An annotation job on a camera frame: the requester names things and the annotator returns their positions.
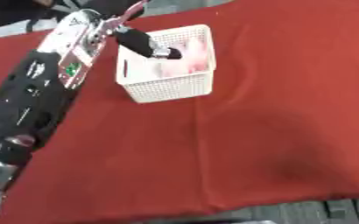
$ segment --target pink object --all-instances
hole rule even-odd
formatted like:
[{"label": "pink object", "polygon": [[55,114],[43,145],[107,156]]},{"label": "pink object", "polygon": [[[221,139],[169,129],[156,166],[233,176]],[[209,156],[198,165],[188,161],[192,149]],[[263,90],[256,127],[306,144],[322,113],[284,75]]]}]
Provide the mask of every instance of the pink object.
[{"label": "pink object", "polygon": [[192,74],[208,69],[207,44],[198,38],[190,38],[185,45],[176,44],[172,47],[182,52],[182,59],[165,60],[158,64],[160,77],[167,78],[176,75]]}]

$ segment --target table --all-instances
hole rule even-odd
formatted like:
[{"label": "table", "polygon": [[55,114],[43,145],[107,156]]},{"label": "table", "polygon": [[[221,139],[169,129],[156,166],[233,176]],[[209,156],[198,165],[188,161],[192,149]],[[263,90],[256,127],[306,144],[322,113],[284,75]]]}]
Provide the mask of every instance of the table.
[{"label": "table", "polygon": [[[109,43],[0,224],[105,224],[359,197],[359,0],[237,0],[139,19],[207,24],[210,96],[137,105]],[[0,38],[0,81],[44,37]]]}]

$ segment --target plastic basket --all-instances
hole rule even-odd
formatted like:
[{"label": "plastic basket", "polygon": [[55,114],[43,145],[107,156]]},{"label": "plastic basket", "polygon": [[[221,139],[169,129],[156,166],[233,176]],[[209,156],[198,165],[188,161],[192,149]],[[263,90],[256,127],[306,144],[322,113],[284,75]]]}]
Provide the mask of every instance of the plastic basket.
[{"label": "plastic basket", "polygon": [[162,46],[185,43],[192,37],[202,40],[208,45],[208,69],[197,73],[159,78],[151,69],[151,66],[156,64],[156,59],[147,59],[120,46],[116,81],[125,88],[135,102],[162,102],[208,95],[212,92],[216,59],[211,29],[207,25],[198,24],[148,34]]}]

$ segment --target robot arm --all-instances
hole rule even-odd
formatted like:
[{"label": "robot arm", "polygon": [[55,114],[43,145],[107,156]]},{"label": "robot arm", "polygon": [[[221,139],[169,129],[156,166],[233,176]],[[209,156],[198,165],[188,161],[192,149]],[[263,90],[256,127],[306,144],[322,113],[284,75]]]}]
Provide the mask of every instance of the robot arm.
[{"label": "robot arm", "polygon": [[65,118],[107,37],[115,36],[145,57],[181,58],[178,50],[160,47],[123,25],[147,0],[133,2],[116,17],[101,14],[93,4],[68,15],[0,86],[0,203],[33,152],[45,146]]}]

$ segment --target red fabric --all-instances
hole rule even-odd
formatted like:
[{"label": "red fabric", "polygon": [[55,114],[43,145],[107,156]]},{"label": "red fabric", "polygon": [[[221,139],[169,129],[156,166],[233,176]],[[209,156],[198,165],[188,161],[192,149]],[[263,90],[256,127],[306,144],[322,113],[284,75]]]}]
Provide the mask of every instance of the red fabric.
[{"label": "red fabric", "polygon": [[[109,45],[0,224],[359,196],[359,0],[237,0],[133,25],[194,24],[214,32],[214,92],[137,105],[114,84]],[[0,80],[42,38],[0,38]]]}]

